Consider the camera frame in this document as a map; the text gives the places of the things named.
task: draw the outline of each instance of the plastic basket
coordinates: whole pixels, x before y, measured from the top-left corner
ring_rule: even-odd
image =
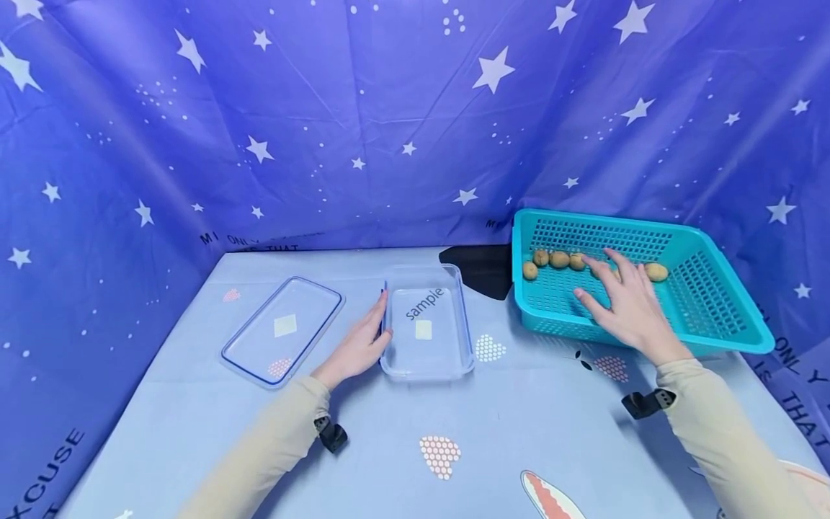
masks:
[[[609,306],[603,284],[589,268],[541,267],[522,277],[522,263],[538,249],[583,252],[606,259],[610,247],[633,262],[659,262],[669,277],[654,285],[671,327],[693,354],[721,350],[769,353],[774,338],[735,271],[702,231],[683,225],[644,222],[540,209],[522,209],[513,221],[513,282],[522,325],[571,339],[620,345],[600,328],[576,296],[581,286]]]

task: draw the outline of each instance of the person's left hand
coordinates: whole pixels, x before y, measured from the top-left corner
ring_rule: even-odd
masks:
[[[344,380],[360,375],[372,367],[392,340],[390,329],[378,336],[387,299],[387,292],[383,291],[369,313],[352,326],[349,334],[334,349],[326,362],[311,374],[329,388],[329,391]]]

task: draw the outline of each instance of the transparent lid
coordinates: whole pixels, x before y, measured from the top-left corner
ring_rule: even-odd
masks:
[[[396,266],[386,281],[383,328],[392,342],[380,359],[392,379],[460,379],[473,369],[461,272],[454,265]]]
[[[222,361],[260,385],[280,388],[342,304],[338,292],[303,277],[290,277],[222,348]]]

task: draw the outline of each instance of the white square sticker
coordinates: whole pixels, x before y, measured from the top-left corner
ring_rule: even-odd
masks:
[[[297,331],[297,314],[278,317],[274,320],[274,337],[282,337]]]
[[[432,321],[415,321],[415,338],[418,340],[432,340]]]

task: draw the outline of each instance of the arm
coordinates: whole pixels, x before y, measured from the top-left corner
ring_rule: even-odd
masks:
[[[317,438],[314,420],[329,411],[317,379],[291,382],[208,474],[177,519],[251,519],[283,474]]]
[[[676,360],[657,367],[657,385],[677,395],[671,428],[729,519],[818,519],[720,376]]]

